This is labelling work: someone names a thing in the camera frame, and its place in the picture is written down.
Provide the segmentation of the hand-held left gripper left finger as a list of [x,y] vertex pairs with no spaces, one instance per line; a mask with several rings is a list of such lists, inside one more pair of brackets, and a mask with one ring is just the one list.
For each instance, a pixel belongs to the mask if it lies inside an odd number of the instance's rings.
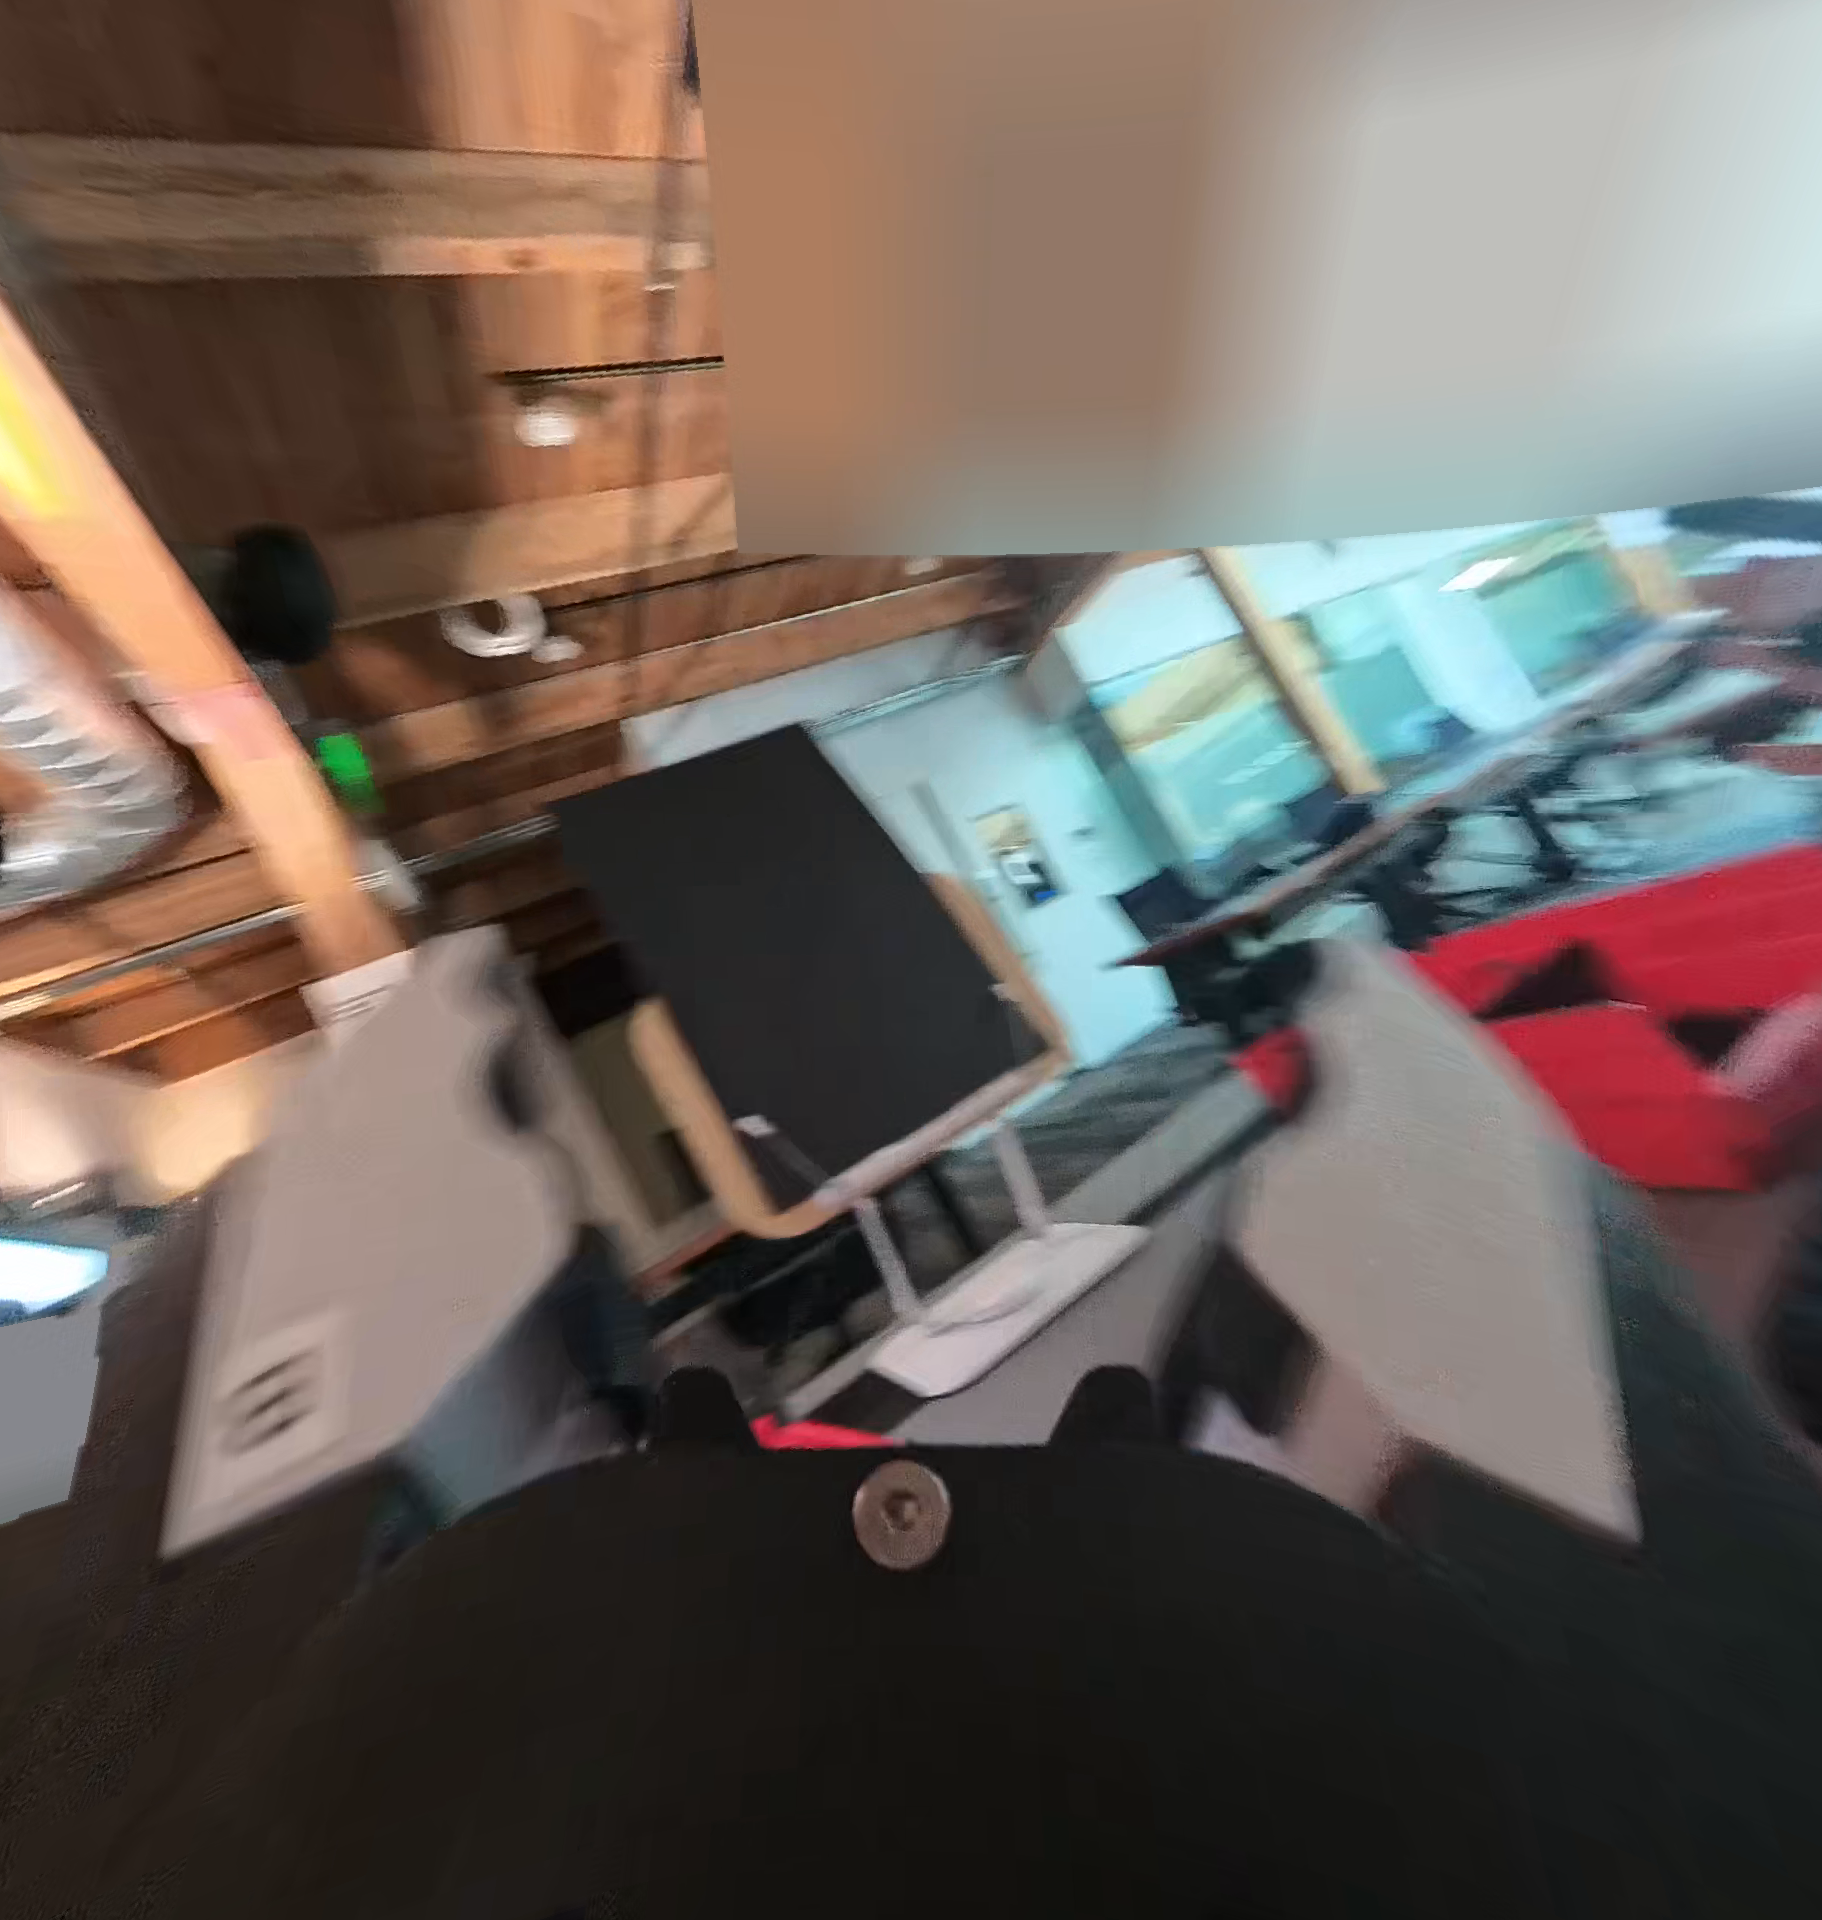
[[542,1304],[586,1228],[574,1119],[492,926],[334,1029],[212,1220],[163,1559],[368,1473],[453,1525],[560,1460],[574,1372]]

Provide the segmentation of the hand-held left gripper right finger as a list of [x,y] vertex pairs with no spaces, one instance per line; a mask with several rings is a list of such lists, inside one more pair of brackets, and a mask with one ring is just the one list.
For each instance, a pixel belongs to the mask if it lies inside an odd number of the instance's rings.
[[1273,1435],[1202,1394],[1193,1449],[1357,1516],[1437,1457],[1645,1541],[1591,1167],[1522,1068],[1409,959],[1321,943],[1309,1092],[1235,1173],[1225,1242],[1309,1359]]

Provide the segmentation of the red plastic bin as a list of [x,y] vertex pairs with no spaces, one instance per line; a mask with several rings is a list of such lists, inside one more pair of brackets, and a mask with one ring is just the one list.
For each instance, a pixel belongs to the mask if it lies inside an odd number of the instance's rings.
[[1753,1192],[1822,1159],[1822,847],[1451,934],[1413,959],[1637,1188]]

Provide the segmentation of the white board stand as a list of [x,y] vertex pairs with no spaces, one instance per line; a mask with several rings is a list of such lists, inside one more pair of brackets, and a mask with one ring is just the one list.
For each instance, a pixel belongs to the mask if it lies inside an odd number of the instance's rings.
[[917,1402],[952,1398],[987,1380],[1150,1242],[1137,1223],[1056,1219],[1009,1117],[993,1124],[991,1140],[1016,1230],[935,1294],[918,1292],[884,1223],[884,1156],[816,1190],[836,1214],[857,1220],[892,1310],[888,1326],[862,1349],[858,1369]]

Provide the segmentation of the black board with wooden rim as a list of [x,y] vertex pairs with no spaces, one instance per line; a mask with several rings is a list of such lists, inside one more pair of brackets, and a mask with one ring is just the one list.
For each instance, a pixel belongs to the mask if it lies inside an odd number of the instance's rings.
[[737,1235],[826,1226],[1070,1066],[973,891],[918,871],[803,729],[553,816],[639,984],[637,1068]]

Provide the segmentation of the white ceiling fixture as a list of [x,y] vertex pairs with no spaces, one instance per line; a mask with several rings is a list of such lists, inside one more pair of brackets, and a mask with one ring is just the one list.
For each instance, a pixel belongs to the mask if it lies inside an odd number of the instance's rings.
[[586,660],[584,644],[556,629],[551,609],[531,592],[445,606],[436,613],[436,627],[445,646],[468,660],[542,669]]

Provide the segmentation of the black round lamp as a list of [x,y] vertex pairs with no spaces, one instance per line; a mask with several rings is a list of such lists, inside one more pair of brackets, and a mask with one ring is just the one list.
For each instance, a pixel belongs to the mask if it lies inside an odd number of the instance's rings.
[[341,604],[300,528],[252,525],[222,543],[172,543],[170,554],[248,662],[311,666],[329,654]]

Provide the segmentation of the ceiling spot lamp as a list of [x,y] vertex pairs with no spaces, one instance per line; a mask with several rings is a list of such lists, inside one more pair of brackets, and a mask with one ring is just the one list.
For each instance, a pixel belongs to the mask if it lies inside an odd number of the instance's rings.
[[513,406],[517,443],[538,452],[579,444],[588,422],[608,406],[597,381],[564,371],[505,375],[500,386]]

